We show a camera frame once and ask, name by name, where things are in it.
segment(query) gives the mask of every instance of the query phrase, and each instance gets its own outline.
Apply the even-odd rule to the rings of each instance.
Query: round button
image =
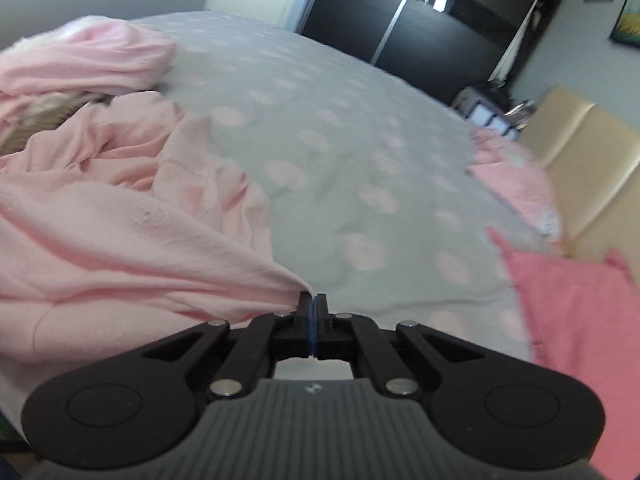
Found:
[[[96,384],[74,393],[66,406],[77,423],[112,428],[131,420],[142,407],[140,394],[120,384]]]
[[[242,391],[242,384],[235,379],[218,379],[209,385],[209,390],[218,397],[233,397]]]
[[[418,383],[412,379],[397,377],[387,381],[385,388],[389,393],[394,395],[408,396],[418,391]]]
[[[560,411],[552,394],[531,384],[500,386],[486,396],[484,405],[493,418],[515,428],[544,426]]]

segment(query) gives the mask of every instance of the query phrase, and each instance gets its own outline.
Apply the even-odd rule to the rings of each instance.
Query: pink blanket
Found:
[[[561,238],[553,187],[545,171],[522,146],[493,130],[472,134],[475,164],[469,173],[501,197],[520,217],[551,242]]]
[[[86,105],[0,158],[0,353],[103,358],[213,317],[289,311],[260,187],[208,116],[156,92]]]
[[[624,258],[601,264],[526,253],[495,230],[522,302],[536,362],[573,376],[602,401],[604,433],[591,464],[610,480],[640,472],[640,293]]]
[[[147,90],[174,55],[175,43],[162,32],[107,18],[83,18],[23,40],[0,54],[0,144],[38,96]]]

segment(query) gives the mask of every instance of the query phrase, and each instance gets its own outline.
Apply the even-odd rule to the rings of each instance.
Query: pink pillow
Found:
[[[640,294],[626,261],[517,251],[489,229],[519,293],[536,362],[600,397],[606,426],[591,464],[612,480],[640,473]]]
[[[475,164],[468,172],[529,226],[550,242],[559,242],[561,225],[554,190],[533,154],[493,130],[476,129],[472,140]]]

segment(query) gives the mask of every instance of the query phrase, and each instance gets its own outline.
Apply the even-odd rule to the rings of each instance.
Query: metal pin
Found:
[[[231,397],[242,391],[242,384],[235,379],[218,379],[209,385],[209,391],[218,397]]]
[[[391,394],[407,396],[418,391],[418,383],[412,379],[398,377],[387,381],[385,388]]]

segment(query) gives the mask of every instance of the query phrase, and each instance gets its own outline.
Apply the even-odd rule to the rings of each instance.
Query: beige headboard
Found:
[[[554,185],[571,255],[601,260],[619,248],[640,283],[640,133],[558,86],[520,142]]]

